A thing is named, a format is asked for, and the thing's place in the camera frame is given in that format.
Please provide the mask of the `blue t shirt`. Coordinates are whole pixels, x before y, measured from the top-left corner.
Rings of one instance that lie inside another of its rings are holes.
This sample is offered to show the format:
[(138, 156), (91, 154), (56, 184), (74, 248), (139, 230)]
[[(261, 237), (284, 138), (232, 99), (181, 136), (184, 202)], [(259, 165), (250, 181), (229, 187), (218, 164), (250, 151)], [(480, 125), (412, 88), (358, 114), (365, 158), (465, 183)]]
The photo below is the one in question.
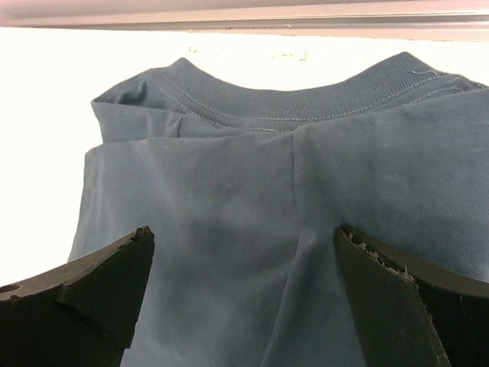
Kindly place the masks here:
[(92, 101), (72, 258), (148, 226), (124, 366), (361, 366), (333, 251), (347, 223), (488, 279), (488, 88), (401, 53), (281, 92), (186, 59)]

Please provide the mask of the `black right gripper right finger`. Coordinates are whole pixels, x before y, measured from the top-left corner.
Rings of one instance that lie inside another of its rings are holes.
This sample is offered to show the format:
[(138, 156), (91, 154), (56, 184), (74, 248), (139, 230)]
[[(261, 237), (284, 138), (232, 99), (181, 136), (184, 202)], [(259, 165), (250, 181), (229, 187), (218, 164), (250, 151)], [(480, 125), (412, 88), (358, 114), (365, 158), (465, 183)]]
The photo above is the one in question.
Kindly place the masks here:
[(367, 366), (488, 365), (488, 284), (336, 229), (335, 255)]

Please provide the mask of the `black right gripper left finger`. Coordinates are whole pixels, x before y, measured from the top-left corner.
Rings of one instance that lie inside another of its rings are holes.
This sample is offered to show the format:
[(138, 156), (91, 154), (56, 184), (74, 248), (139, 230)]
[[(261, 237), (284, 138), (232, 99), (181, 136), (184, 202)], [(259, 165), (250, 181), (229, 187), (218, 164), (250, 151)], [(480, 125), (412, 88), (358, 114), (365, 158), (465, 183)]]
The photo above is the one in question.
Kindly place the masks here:
[(98, 251), (1, 288), (3, 366), (119, 366), (154, 256), (143, 226)]

